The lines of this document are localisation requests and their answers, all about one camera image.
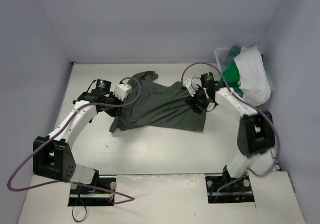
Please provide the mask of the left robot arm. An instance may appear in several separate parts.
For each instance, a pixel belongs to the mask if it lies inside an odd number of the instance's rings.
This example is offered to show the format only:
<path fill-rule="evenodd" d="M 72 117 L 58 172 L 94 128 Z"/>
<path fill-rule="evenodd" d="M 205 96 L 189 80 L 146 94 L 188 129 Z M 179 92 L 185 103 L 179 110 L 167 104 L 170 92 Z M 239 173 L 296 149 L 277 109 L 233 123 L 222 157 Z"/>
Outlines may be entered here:
<path fill-rule="evenodd" d="M 65 120 L 46 137 L 34 141 L 33 172 L 38 176 L 62 182 L 82 183 L 90 194 L 100 187 L 99 171 L 76 163 L 72 153 L 73 145 L 87 124 L 100 113 L 115 117 L 133 88 L 119 83 L 111 90 L 111 82 L 97 79 L 95 88 L 88 88 L 76 100 L 74 108 Z"/>

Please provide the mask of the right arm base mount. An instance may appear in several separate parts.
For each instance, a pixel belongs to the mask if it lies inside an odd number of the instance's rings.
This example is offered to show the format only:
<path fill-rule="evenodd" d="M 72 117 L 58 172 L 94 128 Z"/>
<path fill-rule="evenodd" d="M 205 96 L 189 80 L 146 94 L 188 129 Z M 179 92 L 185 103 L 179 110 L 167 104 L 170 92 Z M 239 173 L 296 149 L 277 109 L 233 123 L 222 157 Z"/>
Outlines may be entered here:
<path fill-rule="evenodd" d="M 246 174 L 236 183 L 218 191 L 225 184 L 221 175 L 206 175 L 205 183 L 209 204 L 238 204 L 255 202 L 249 175 Z"/>

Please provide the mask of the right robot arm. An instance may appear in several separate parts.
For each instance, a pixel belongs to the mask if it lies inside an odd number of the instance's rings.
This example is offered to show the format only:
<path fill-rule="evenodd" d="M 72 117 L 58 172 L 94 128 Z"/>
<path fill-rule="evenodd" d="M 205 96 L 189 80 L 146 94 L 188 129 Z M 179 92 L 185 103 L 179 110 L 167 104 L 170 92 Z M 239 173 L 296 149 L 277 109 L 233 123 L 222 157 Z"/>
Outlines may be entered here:
<path fill-rule="evenodd" d="M 201 75 L 199 79 L 201 84 L 193 79 L 187 79 L 183 84 L 189 92 L 186 103 L 192 110 L 201 114 L 211 111 L 210 104 L 214 107 L 220 105 L 239 121 L 238 152 L 232 162 L 224 168 L 221 177 L 222 186 L 232 190 L 238 186 L 239 178 L 252 167 L 256 159 L 275 146 L 275 134 L 271 127 L 272 115 L 269 111 L 259 113 L 244 103 L 232 88 L 216 81 L 212 72 Z"/>

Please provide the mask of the grey t shirt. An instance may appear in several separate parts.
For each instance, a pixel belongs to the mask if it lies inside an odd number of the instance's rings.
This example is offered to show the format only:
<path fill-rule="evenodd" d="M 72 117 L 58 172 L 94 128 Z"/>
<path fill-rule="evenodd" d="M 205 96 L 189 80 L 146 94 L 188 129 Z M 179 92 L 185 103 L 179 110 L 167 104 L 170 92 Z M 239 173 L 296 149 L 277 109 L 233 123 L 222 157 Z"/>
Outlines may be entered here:
<path fill-rule="evenodd" d="M 190 94 L 182 90 L 180 81 L 171 86 L 155 83 L 159 77 L 155 71 L 140 72 L 133 77 L 140 82 L 141 94 L 136 102 L 119 109 L 120 115 L 109 128 L 111 133 L 145 126 L 204 131 L 207 114 L 194 113 L 186 103 Z"/>

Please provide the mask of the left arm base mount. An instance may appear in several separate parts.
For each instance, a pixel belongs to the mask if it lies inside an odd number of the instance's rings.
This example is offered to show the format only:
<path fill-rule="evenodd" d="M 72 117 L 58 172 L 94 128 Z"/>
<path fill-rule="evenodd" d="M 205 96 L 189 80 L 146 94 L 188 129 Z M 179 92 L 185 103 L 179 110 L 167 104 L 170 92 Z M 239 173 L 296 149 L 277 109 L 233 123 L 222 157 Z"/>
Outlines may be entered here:
<path fill-rule="evenodd" d="M 100 177 L 98 187 L 113 190 L 116 189 L 116 185 L 116 176 L 105 175 Z M 114 206 L 115 198 L 115 194 L 72 184 L 69 192 L 68 206 L 83 206 L 83 204 L 89 207 Z"/>

